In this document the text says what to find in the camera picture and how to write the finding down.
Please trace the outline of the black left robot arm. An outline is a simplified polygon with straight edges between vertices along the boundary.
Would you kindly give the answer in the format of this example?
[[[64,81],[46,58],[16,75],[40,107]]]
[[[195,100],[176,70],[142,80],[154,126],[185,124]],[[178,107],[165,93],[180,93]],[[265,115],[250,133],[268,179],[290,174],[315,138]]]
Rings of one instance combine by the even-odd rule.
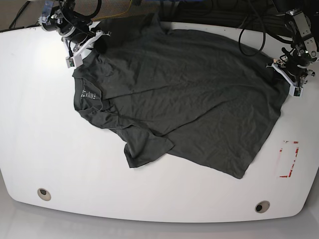
[[[281,39],[291,50],[282,48],[282,56],[272,67],[289,83],[290,89],[300,92],[308,76],[315,73],[308,66],[319,60],[319,2],[311,0],[274,0],[276,10],[284,14],[290,41]]]

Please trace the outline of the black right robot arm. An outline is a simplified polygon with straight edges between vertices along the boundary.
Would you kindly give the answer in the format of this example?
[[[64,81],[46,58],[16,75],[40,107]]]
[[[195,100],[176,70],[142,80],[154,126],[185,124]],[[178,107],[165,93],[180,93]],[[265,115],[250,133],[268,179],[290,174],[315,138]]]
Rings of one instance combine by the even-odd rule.
[[[57,3],[55,6],[55,1],[46,0],[38,21],[43,30],[59,33],[66,44],[69,57],[72,57],[72,43],[81,46],[98,35],[98,31],[90,30],[89,26],[93,23],[93,17],[99,13],[102,2],[97,1],[96,9],[90,15],[76,12],[73,0],[59,0]]]

